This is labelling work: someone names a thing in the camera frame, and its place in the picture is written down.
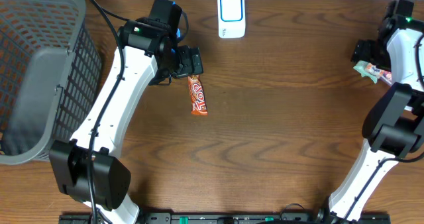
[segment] green component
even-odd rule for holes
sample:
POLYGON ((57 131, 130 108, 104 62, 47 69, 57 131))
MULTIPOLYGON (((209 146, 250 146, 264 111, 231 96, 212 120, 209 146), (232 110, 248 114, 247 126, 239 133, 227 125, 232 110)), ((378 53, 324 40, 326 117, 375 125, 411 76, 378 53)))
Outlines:
POLYGON ((180 217, 180 224, 188 224, 188 217, 180 217))

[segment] gray plastic basket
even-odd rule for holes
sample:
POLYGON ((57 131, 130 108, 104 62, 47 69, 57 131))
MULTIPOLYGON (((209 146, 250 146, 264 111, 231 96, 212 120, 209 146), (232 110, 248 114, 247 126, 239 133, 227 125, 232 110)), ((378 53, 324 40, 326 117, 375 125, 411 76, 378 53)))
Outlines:
POLYGON ((84 0, 0 0, 0 163, 48 160, 86 118, 101 61, 84 0))

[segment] brown wooden tabletop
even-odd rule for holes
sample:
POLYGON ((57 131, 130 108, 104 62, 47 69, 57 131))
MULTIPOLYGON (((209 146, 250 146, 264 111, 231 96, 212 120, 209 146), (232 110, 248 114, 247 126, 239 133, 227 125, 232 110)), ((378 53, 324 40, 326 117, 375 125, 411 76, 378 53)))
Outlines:
MULTIPOLYGON (((190 114, 187 79, 148 87, 125 136, 121 161, 142 208, 175 212, 318 210, 362 145, 362 122, 387 91, 352 69, 358 39, 375 39, 387 1, 246 0, 246 35, 221 39, 216 0, 175 0, 189 18, 185 44, 200 47, 209 116, 190 114)), ((97 0, 130 19, 153 0, 97 0)), ((424 3, 414 17, 424 19, 424 3)), ((123 22, 112 19, 115 28, 123 22)), ((115 41, 87 5, 86 25, 104 63, 115 41)), ((392 223, 424 220, 424 161, 396 166, 366 204, 392 223)), ((46 162, 0 166, 0 223, 57 223, 90 212, 58 191, 46 162)))

